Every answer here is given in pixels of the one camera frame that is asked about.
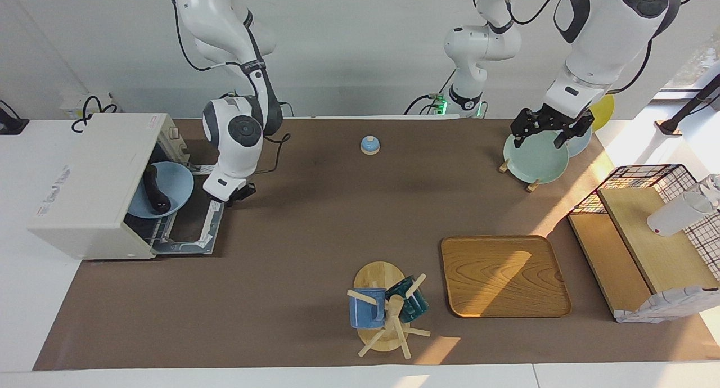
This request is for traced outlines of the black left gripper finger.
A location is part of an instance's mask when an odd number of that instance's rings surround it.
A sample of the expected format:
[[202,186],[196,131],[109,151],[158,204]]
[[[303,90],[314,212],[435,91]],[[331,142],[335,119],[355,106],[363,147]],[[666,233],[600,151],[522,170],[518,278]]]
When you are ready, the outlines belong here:
[[515,148],[520,148],[527,137],[533,134],[535,113],[533,111],[520,111],[511,123],[512,142]]
[[556,149],[560,149],[568,140],[575,137],[583,137],[587,130],[591,129],[592,123],[595,121],[594,114],[584,113],[579,119],[572,125],[565,125],[562,127],[558,135],[556,136],[553,144]]

